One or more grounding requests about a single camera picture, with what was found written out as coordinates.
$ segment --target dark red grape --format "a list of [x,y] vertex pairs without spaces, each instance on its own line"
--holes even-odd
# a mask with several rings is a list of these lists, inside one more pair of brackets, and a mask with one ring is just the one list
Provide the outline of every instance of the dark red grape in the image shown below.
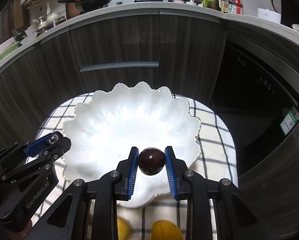
[[146,148],[138,157],[138,167],[145,175],[155,175],[159,173],[166,162],[165,154],[157,148]]

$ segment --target white scalloped bowl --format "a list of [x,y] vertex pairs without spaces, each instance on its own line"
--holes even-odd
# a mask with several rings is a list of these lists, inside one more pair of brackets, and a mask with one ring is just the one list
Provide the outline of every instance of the white scalloped bowl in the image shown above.
[[[197,136],[201,122],[189,114],[187,99],[174,99],[167,87],[152,90],[145,82],[129,88],[117,84],[109,93],[96,91],[89,103],[79,103],[75,117],[63,124],[72,141],[64,155],[64,176],[70,181],[91,181],[115,170],[128,158],[131,147],[165,150],[172,146],[175,156],[189,167],[200,155]],[[147,176],[139,169],[134,194],[119,205],[136,208],[155,196],[169,193],[166,169]]]

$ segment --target table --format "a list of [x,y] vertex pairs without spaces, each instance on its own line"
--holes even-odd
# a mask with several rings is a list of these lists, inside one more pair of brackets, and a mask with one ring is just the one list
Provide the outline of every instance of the table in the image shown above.
[[[53,131],[62,132],[64,121],[74,117],[74,109],[78,103],[89,102],[93,93],[84,94],[60,105],[41,125],[36,138],[40,138]],[[175,99],[182,96],[173,95]],[[189,102],[189,113],[197,116],[202,122],[199,133],[199,144],[202,154],[198,160],[190,167],[200,173],[204,178],[219,181],[222,178],[230,179],[238,186],[236,172],[236,152],[234,142],[230,132],[224,122],[208,107],[191,99]],[[59,195],[70,185],[63,177],[66,163],[62,159],[55,162],[55,169],[59,178],[58,185],[53,189],[44,203],[37,210],[32,218],[33,224],[44,214]],[[213,238],[216,236],[215,215],[213,203],[210,200],[211,218],[213,226]],[[171,195],[163,195],[155,198],[149,205],[143,208],[126,209],[117,207],[117,214],[125,218],[132,227],[130,240],[149,240],[151,239],[152,224],[157,220],[169,220],[177,225],[183,232],[185,239],[187,202],[175,201]]]

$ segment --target kitchen countertop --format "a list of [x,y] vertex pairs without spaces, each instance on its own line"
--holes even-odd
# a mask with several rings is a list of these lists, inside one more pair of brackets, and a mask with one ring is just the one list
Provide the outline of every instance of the kitchen countertop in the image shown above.
[[152,14],[169,14],[179,15],[185,17],[203,18],[206,20],[220,22],[221,20],[234,21],[245,23],[248,25],[254,25],[266,29],[269,32],[276,33],[279,36],[288,39],[290,42],[299,46],[299,33],[295,30],[286,27],[281,24],[277,24],[271,21],[267,21],[258,17],[248,15],[237,15],[237,14],[225,14],[219,11],[215,11],[209,8],[203,8],[199,6],[189,6],[186,4],[178,4],[172,2],[140,2],[140,3],[129,3],[117,6],[110,6],[107,8],[98,9],[79,15],[66,22],[52,28],[51,30],[43,33],[36,39],[26,43],[19,47],[3,60],[0,61],[0,72],[3,71],[9,64],[14,60],[21,57],[31,49],[35,47],[35,44],[45,41],[60,35],[68,30],[78,28],[83,25],[87,25],[93,22],[98,22],[105,19],[132,16],[132,15],[152,15]]

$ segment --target frying pan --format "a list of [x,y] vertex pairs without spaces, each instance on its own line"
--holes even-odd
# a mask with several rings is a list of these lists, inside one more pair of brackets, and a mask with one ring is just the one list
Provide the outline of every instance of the frying pan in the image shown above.
[[59,3],[75,3],[75,7],[80,11],[94,10],[111,2],[111,0],[58,0]]

